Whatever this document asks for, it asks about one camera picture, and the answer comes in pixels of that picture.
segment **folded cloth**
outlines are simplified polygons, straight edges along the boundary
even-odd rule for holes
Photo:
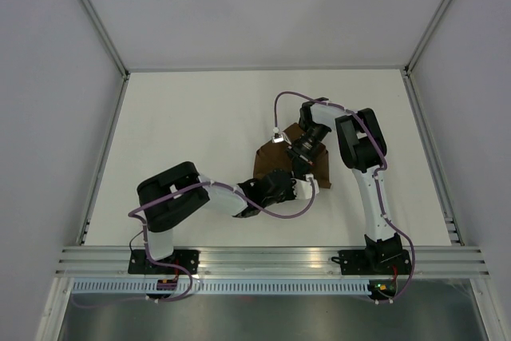
[[[287,127],[284,132],[289,137],[289,140],[294,141],[302,136],[305,132],[299,127],[297,123]],[[273,143],[269,141],[255,153],[254,162],[254,178],[262,179],[266,174],[274,169],[283,169],[286,172],[291,172],[291,158],[286,153],[288,143]],[[321,150],[316,157],[314,166],[312,167],[312,174],[318,181],[320,188],[330,189],[330,173],[328,170],[328,151],[327,148],[321,144]]]

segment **gray floor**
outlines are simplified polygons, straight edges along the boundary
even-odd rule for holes
[[[121,295],[77,295],[108,303]],[[486,340],[467,286],[414,282],[396,303],[348,296],[195,295],[178,303],[135,301],[68,307],[62,340]]]

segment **brown towel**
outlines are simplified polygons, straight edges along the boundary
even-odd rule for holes
[[[291,141],[298,139],[305,133],[297,123],[287,127],[284,132]],[[291,159],[286,153],[288,145],[289,144],[286,142],[272,143],[269,141],[259,148],[259,150],[255,153],[254,178],[262,179],[264,175],[274,169],[283,169],[284,171],[291,172]],[[321,144],[321,149],[322,150],[312,167],[312,174],[318,181],[320,188],[330,189],[331,183],[328,172],[328,151],[323,144]]]

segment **white table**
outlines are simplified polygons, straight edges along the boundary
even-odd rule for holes
[[[141,229],[127,217],[138,205],[136,187],[182,161],[230,184],[252,177],[255,152],[271,136],[273,100],[282,90],[328,97],[352,109],[372,108],[388,146],[386,191],[394,222],[416,245],[450,245],[401,74],[394,69],[133,73],[85,243],[126,245]],[[282,129],[298,120],[302,102],[280,99]],[[234,219],[203,208],[175,227],[175,245],[364,245],[357,183],[341,160],[336,135],[323,142],[330,152],[332,188],[321,190],[307,214],[294,220],[263,213]],[[305,204],[271,209],[292,214]]]

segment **ventilation grille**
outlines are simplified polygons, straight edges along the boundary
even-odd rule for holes
[[[140,293],[162,294],[156,279],[74,280],[73,293]],[[369,280],[194,280],[190,293],[203,295],[368,295]],[[175,294],[186,290],[181,279]]]

